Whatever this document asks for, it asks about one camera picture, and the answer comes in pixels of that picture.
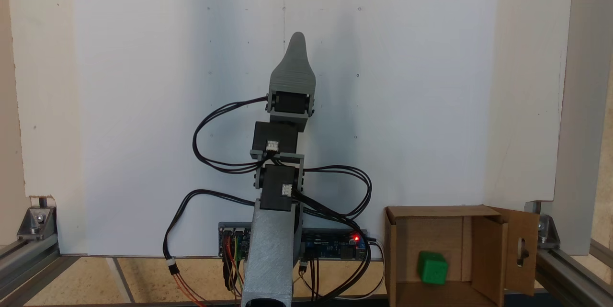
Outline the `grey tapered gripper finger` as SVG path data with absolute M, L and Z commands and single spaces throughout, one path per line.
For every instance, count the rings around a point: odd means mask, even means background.
M 269 93 L 315 93 L 316 76 L 308 61 L 305 35 L 295 32 L 270 75 Z

